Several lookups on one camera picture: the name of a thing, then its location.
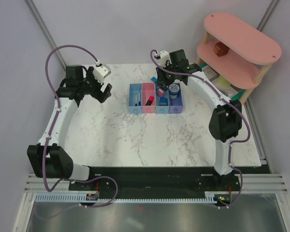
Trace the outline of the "pink highlighter marker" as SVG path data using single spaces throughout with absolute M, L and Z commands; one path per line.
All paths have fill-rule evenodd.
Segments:
M 154 101 L 155 97 L 154 96 L 150 96 L 146 102 L 146 106 L 151 106 L 153 101 Z

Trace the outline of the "light blue end bin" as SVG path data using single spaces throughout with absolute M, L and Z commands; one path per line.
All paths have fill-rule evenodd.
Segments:
M 129 100 L 128 100 L 128 109 L 131 114 L 142 114 L 142 106 L 135 106 L 135 94 L 138 94 L 141 92 L 142 94 L 142 84 L 136 83 L 136 84 L 130 84 L 129 86 Z

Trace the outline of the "blue cleaning gel jar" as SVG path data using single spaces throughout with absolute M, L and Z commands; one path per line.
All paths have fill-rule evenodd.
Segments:
M 170 99 L 174 100 L 177 98 L 180 92 L 180 86 L 176 83 L 172 83 L 169 85 L 169 97 Z

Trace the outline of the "blue highlighter marker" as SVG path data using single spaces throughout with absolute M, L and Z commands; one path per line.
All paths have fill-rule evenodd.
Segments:
M 156 78 L 156 77 L 152 77 L 152 78 L 151 78 L 151 81 L 152 81 L 153 83 L 156 83 L 156 82 L 157 82 L 157 78 Z

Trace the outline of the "pink bin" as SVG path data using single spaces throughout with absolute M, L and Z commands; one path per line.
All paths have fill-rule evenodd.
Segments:
M 154 83 L 142 83 L 142 110 L 144 114 L 153 114 L 156 111 L 156 87 Z M 146 106 L 146 102 L 150 96 L 155 99 L 151 106 Z

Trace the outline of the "blue pencil sharpener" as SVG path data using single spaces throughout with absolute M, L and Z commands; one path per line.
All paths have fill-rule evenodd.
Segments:
M 166 97 L 161 97 L 159 99 L 159 106 L 167 106 L 168 105 L 168 100 Z

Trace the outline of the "black capped pen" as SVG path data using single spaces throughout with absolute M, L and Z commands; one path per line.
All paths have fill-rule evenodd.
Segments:
M 135 106 L 138 106 L 138 94 L 135 94 Z

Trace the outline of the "pink eraser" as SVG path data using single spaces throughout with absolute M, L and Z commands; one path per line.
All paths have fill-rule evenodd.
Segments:
M 157 90 L 157 95 L 158 95 L 160 98 L 164 97 L 164 91 L 163 91 L 162 89 L 158 89 L 158 90 Z

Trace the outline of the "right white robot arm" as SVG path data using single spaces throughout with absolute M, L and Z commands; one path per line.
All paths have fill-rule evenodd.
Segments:
M 189 63 L 184 50 L 168 53 L 154 49 L 150 57 L 156 65 L 157 86 L 170 90 L 171 84 L 176 80 L 183 82 L 201 96 L 212 111 L 208 128 L 216 142 L 216 158 L 213 174 L 209 179 L 215 189 L 225 189 L 234 176 L 229 145 L 242 127 L 241 103 L 223 95 L 198 64 Z

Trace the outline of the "purple blue bin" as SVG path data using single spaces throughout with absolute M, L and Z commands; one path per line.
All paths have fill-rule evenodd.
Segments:
M 169 114 L 180 114 L 182 113 L 182 110 L 183 110 L 183 100 L 182 100 L 182 91 L 181 91 L 181 88 L 180 88 L 180 92 L 177 96 L 176 99 L 172 100 L 170 99 L 169 97 Z

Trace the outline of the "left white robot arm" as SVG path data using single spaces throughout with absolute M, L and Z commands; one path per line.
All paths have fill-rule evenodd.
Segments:
M 29 145 L 27 149 L 37 177 L 80 180 L 84 189 L 95 188 L 96 177 L 89 174 L 89 167 L 75 164 L 64 146 L 70 123 L 84 96 L 90 95 L 100 103 L 111 96 L 111 84 L 101 90 L 104 79 L 110 73 L 105 64 L 87 69 L 80 65 L 66 68 L 66 77 L 56 91 L 54 110 L 46 130 L 37 144 Z

